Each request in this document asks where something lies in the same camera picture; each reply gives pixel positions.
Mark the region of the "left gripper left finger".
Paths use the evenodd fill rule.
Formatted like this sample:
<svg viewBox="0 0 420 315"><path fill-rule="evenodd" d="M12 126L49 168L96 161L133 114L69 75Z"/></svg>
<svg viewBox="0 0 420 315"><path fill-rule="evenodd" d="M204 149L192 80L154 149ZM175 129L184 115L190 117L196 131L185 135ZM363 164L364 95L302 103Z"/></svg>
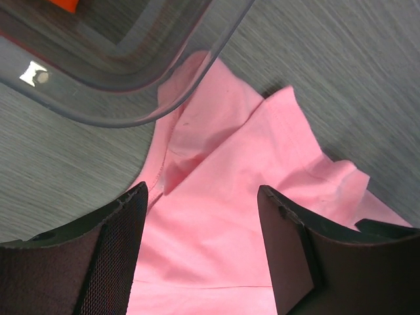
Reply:
<svg viewBox="0 0 420 315"><path fill-rule="evenodd" d="M148 206L145 182L29 240L1 244L2 314L126 314Z"/></svg>

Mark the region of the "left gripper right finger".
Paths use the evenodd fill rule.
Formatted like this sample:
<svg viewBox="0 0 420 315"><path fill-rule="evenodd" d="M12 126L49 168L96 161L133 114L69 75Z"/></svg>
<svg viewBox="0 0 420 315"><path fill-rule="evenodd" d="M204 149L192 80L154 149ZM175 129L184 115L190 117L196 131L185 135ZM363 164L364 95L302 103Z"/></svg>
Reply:
<svg viewBox="0 0 420 315"><path fill-rule="evenodd" d="M419 230L362 219L350 229L259 188L278 314L418 314Z"/></svg>

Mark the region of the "light pink t shirt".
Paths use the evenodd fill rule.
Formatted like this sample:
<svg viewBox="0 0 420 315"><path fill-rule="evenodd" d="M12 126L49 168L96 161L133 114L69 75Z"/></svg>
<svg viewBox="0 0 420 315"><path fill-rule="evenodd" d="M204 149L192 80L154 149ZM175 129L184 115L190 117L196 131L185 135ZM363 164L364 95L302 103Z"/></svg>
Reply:
<svg viewBox="0 0 420 315"><path fill-rule="evenodd" d="M129 314L275 314L262 185L347 227L406 224L367 174L321 151L292 87L264 98L221 60L157 121L138 180L149 201Z"/></svg>

